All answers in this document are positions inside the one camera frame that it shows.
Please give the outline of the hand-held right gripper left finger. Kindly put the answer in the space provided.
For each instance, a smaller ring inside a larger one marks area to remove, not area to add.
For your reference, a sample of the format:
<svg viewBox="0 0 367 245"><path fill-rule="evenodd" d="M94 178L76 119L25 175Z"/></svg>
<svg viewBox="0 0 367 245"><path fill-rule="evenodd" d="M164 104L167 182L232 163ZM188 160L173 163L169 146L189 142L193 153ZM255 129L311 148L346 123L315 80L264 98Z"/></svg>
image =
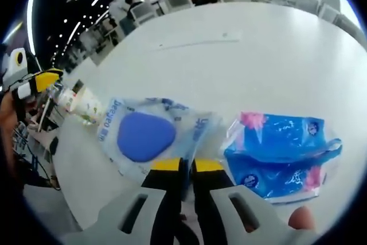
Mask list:
<svg viewBox="0 0 367 245"><path fill-rule="evenodd" d="M143 184L101 209L99 244L173 244L181 210L184 161L155 161Z"/></svg>

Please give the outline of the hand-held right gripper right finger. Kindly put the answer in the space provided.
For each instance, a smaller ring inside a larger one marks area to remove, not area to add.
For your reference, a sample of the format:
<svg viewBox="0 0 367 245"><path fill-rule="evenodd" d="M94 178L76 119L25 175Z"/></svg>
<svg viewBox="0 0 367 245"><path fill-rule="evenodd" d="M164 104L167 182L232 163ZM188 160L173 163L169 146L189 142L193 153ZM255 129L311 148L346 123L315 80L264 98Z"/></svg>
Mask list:
<svg viewBox="0 0 367 245"><path fill-rule="evenodd" d="M234 185L218 161L194 160L192 182L205 244L289 244L290 229L274 208Z"/></svg>

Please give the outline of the person's left hand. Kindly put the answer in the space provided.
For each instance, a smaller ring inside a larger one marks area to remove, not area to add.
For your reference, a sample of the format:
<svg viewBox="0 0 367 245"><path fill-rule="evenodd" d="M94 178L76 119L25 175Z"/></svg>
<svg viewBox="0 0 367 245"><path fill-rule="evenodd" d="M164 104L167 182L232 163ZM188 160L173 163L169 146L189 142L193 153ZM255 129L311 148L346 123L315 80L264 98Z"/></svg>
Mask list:
<svg viewBox="0 0 367 245"><path fill-rule="evenodd" d="M12 131L18 124L17 114L11 93L7 92L1 99L1 128Z"/></svg>

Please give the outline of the person's right hand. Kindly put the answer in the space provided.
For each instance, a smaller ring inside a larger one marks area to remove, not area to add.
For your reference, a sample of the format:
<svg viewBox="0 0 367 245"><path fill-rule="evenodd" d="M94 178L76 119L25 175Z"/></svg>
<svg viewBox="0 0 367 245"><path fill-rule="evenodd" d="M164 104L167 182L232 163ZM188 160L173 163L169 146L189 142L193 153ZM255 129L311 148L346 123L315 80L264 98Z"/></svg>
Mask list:
<svg viewBox="0 0 367 245"><path fill-rule="evenodd" d="M296 230L314 230L315 221L312 213L306 206L297 208L291 214L288 225Z"/></svg>

